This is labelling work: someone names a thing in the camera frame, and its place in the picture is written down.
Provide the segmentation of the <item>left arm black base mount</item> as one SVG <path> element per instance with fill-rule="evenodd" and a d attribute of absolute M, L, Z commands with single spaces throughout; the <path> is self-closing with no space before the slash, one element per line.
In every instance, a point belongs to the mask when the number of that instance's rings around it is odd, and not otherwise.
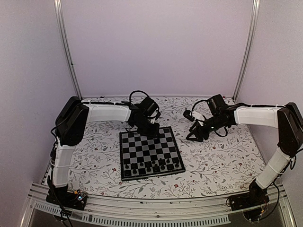
<path fill-rule="evenodd" d="M 68 191 L 68 185 L 64 187 L 55 187 L 51 184 L 49 185 L 46 201 L 64 208 L 84 210 L 87 202 L 87 195 L 86 192 L 82 192 L 81 190 L 73 192 Z"/>

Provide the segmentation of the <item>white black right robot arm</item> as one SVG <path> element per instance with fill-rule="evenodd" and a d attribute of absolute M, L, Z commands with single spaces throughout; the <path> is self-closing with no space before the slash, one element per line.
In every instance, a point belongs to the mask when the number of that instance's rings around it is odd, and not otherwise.
<path fill-rule="evenodd" d="M 303 149 L 303 117 L 294 102 L 285 105 L 229 105 L 218 94 L 197 101 L 183 115 L 193 122 L 187 135 L 187 140 L 191 141 L 203 142 L 212 132 L 221 136 L 219 129 L 226 131 L 232 126 L 243 125 L 275 134 L 267 136 L 271 142 L 276 141 L 275 151 L 269 153 L 263 171 L 250 184 L 250 192 L 245 195 L 248 206 L 255 206 L 263 199 L 262 191 L 284 174 Z"/>

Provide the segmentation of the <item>black and grey chessboard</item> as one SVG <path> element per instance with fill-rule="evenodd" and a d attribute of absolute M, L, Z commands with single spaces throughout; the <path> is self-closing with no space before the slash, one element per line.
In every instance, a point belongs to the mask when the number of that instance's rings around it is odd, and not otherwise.
<path fill-rule="evenodd" d="M 136 132 L 121 132 L 119 133 L 119 145 L 121 180 L 123 182 L 154 176 L 175 175 L 186 171 L 173 130 L 170 126 L 161 127 L 159 129 L 159 137 L 156 139 L 150 139 Z M 165 161 L 165 170 L 160 169 L 159 173 L 154 173 L 152 161 L 156 161 L 154 166 L 159 166 L 158 160 L 160 158 Z M 168 158 L 171 158 L 172 164 L 166 164 Z M 173 159 L 175 158 L 179 159 L 179 168 L 174 167 Z M 143 167 L 139 165 L 140 162 L 144 162 Z M 125 170 L 133 171 L 131 168 L 132 163 L 137 164 L 137 174 L 124 177 Z M 130 168 L 125 169 L 125 164 L 129 164 Z M 149 173 L 146 172 L 147 167 L 151 168 Z"/>

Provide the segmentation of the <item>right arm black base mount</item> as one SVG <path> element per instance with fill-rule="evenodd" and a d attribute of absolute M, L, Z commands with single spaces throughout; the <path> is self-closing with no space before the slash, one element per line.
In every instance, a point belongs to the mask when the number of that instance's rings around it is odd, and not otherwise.
<path fill-rule="evenodd" d="M 260 221 L 269 202 L 267 189 L 262 189 L 254 180 L 249 185 L 249 191 L 246 193 L 236 194 L 228 197 L 226 205 L 230 206 L 232 211 L 257 208 L 245 211 L 243 213 L 246 220 L 251 222 Z"/>

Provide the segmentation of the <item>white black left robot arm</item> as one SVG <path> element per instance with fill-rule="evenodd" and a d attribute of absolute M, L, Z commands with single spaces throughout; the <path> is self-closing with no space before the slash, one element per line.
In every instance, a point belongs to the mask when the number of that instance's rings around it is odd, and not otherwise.
<path fill-rule="evenodd" d="M 135 126 L 141 135 L 156 138 L 160 125 L 155 122 L 160 116 L 159 105 L 149 96 L 140 103 L 131 102 L 85 102 L 76 96 L 70 97 L 55 120 L 55 148 L 52 151 L 52 198 L 60 205 L 70 202 L 70 194 L 62 187 L 68 184 L 68 171 L 72 154 L 82 141 L 87 123 L 126 122 Z"/>

